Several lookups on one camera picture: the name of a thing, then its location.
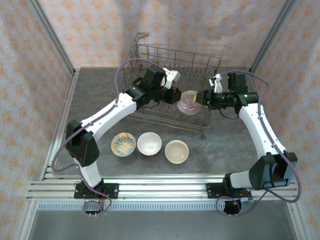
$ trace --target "wall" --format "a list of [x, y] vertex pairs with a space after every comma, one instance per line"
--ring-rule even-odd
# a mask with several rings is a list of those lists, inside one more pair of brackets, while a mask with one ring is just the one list
[[0, 0], [0, 233], [16, 231], [38, 180], [70, 75], [26, 0]]
[[[142, 43], [220, 56], [250, 66], [285, 0], [39, 0], [76, 68], [118, 66], [138, 32]], [[208, 45], [216, 46], [213, 50]]]
[[257, 71], [273, 85], [264, 101], [270, 124], [298, 156], [302, 200], [315, 239], [320, 239], [319, 16], [318, 0], [297, 1]]

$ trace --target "decorated plate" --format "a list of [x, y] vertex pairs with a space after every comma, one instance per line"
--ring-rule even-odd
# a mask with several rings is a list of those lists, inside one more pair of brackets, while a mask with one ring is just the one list
[[112, 152], [119, 157], [126, 157], [132, 154], [135, 148], [136, 139], [128, 132], [119, 133], [112, 139], [111, 142]]

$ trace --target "patterned plate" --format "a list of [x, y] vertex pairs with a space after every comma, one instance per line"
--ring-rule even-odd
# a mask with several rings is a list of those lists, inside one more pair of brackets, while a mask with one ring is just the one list
[[135, 148], [136, 139], [128, 132], [119, 133], [111, 142], [112, 152], [119, 157], [126, 157], [132, 154]]

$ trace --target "enclosure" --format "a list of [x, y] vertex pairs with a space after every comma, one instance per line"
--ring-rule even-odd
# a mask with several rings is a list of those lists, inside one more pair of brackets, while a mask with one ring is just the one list
[[[98, 230], [93, 234], [83, 229], [74, 235], [79, 225], [112, 226], [114, 231], [107, 232], [112, 239], [209, 239], [213, 234], [231, 238], [241, 232], [247, 239], [318, 239], [317, 0], [13, 0], [2, 2], [0, 11], [0, 229], [5, 239], [103, 238]], [[97, 142], [99, 173], [105, 183], [119, 184], [118, 199], [112, 201], [108, 216], [98, 217], [103, 219], [99, 224], [83, 216], [83, 199], [74, 199], [78, 170], [53, 173], [52, 160], [66, 139], [67, 124], [81, 122], [111, 103], [118, 67], [138, 58], [178, 71], [181, 77], [173, 86], [182, 92], [210, 89], [209, 79], [229, 70], [248, 71], [269, 82], [262, 104], [279, 141], [298, 157], [301, 199], [285, 203], [267, 193], [247, 216], [232, 220], [220, 216], [217, 208], [223, 209], [225, 203], [215, 206], [205, 184], [220, 183], [225, 174], [247, 171], [257, 161], [246, 125], [234, 119], [233, 108], [220, 113], [202, 107], [197, 114], [185, 115], [176, 103], [151, 101]], [[136, 60], [121, 69], [120, 91], [143, 77], [149, 66]], [[226, 75], [221, 84], [228, 91]], [[246, 84], [249, 92], [258, 94], [265, 87], [249, 74]], [[113, 153], [115, 135], [130, 133], [138, 141], [146, 132], [160, 136], [157, 154], [146, 156], [137, 148], [126, 157]], [[165, 147], [172, 140], [188, 146], [184, 163], [166, 159]], [[72, 163], [64, 149], [56, 167]], [[296, 179], [274, 191], [294, 199]], [[242, 203], [244, 209], [264, 191], [251, 193], [252, 199]], [[126, 221], [114, 225], [121, 218]], [[186, 222], [172, 227], [178, 219]], [[215, 227], [207, 231], [209, 225], [199, 225], [200, 221]], [[233, 222], [232, 229], [228, 221]], [[256, 226], [263, 221], [270, 224]], [[153, 227], [141, 234], [143, 222]], [[63, 227], [64, 233], [57, 232]]]

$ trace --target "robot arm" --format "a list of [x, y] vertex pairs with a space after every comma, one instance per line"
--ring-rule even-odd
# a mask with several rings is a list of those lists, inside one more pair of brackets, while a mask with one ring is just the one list
[[[195, 101], [214, 110], [234, 108], [235, 113], [245, 123], [257, 153], [257, 162], [250, 170], [226, 175], [227, 188], [254, 188], [255, 190], [261, 190], [289, 185], [293, 171], [274, 148], [265, 129], [262, 127], [258, 115], [259, 96], [256, 92], [248, 92], [245, 74], [232, 73], [228, 75], [230, 92], [217, 92], [217, 84], [212, 84], [211, 80], [210, 85], [211, 87], [215, 85], [215, 90], [209, 89], [199, 92], [195, 96]], [[265, 115], [262, 106], [261, 115]], [[268, 133], [275, 140], [280, 151], [295, 167], [298, 161], [296, 154], [287, 152], [277, 139], [265, 116], [263, 119]]]
[[[149, 67], [144, 77], [138, 78], [123, 89], [117, 105], [109, 114], [86, 127], [67, 143], [66, 149], [74, 161], [78, 163], [80, 171], [90, 187], [100, 192], [103, 189], [103, 180], [96, 162], [100, 154], [97, 146], [100, 138], [121, 119], [148, 104], [151, 100], [169, 104], [178, 102], [181, 98], [181, 91], [172, 87], [172, 83], [176, 83], [179, 77], [180, 73], [177, 71], [169, 71], [157, 66]], [[116, 100], [81, 122], [75, 120], [69, 122], [66, 129], [66, 139], [82, 126], [90, 124], [94, 119], [103, 115], [115, 104]]]

